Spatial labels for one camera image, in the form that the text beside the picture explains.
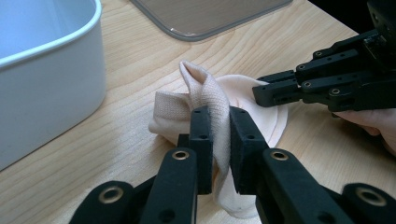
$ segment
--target black mechanical part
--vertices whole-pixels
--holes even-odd
[[[396,3],[369,1],[375,30],[336,42],[313,54],[296,72],[261,77],[253,88],[258,105],[303,100],[327,105],[332,112],[396,108]]]
[[[139,223],[195,223],[197,158],[186,147],[166,153]]]
[[[348,184],[342,199],[344,210],[355,223],[387,224],[396,220],[396,201],[381,189],[362,183]]]
[[[261,161],[262,178],[256,203],[262,208],[270,191],[281,217],[270,223],[353,223],[327,191],[309,174],[288,151],[278,148],[264,150]],[[273,212],[259,210],[262,221]]]
[[[240,194],[257,194],[256,185],[260,176],[257,158],[269,148],[262,133],[249,113],[230,106],[231,157],[233,184]]]
[[[79,205],[70,224],[127,223],[133,191],[130,184],[120,181],[96,187]]]
[[[188,148],[195,151],[198,163],[198,194],[212,192],[213,136],[207,106],[191,111]]]

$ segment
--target cloth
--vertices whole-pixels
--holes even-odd
[[[173,144],[180,133],[189,133],[194,108],[207,105],[213,134],[215,202],[231,216],[257,216],[255,196],[239,195],[233,186],[230,169],[230,105],[245,109],[257,124],[269,147],[274,147],[285,129],[288,109],[285,105],[264,108],[255,102],[252,88],[265,82],[241,75],[214,79],[204,68],[183,61],[180,73],[188,93],[157,91],[153,118],[148,126]]]

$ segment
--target metal screw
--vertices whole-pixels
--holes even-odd
[[[176,152],[174,152],[174,153],[172,154],[172,157],[173,157],[175,160],[178,160],[178,161],[184,161],[184,160],[186,160],[189,156],[190,156],[190,154],[189,154],[188,152],[186,152],[186,151],[176,151]]]
[[[384,197],[382,197],[381,195],[379,195],[378,193],[376,193],[375,191],[373,191],[371,189],[357,188],[356,194],[364,202],[369,203],[371,205],[374,205],[374,206],[387,205],[387,200],[385,200]]]
[[[332,89],[332,94],[336,95],[336,94],[338,94],[338,93],[340,93],[340,90],[338,90],[338,89]]]
[[[278,160],[278,161],[286,161],[289,159],[289,156],[280,151],[273,151],[271,152],[271,157]]]
[[[123,194],[123,190],[117,186],[108,187],[99,194],[99,202],[114,203],[118,201]]]

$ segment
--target human hand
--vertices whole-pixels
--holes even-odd
[[[382,135],[385,148],[396,156],[396,109],[335,112],[335,115],[360,125],[368,134]]]

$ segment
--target table surface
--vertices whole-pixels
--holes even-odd
[[[312,52],[355,35],[305,0],[201,42],[159,30],[128,0],[102,0],[106,98],[90,117],[0,173],[0,223],[67,223],[96,186],[136,186],[156,175],[173,146],[150,133],[157,90],[185,92],[178,63],[200,64],[215,77],[258,78],[294,69]],[[396,197],[396,160],[363,131],[333,119],[323,105],[289,105],[277,147],[292,152],[319,184],[337,192],[363,182]],[[199,196],[198,223],[259,223],[230,217]]]

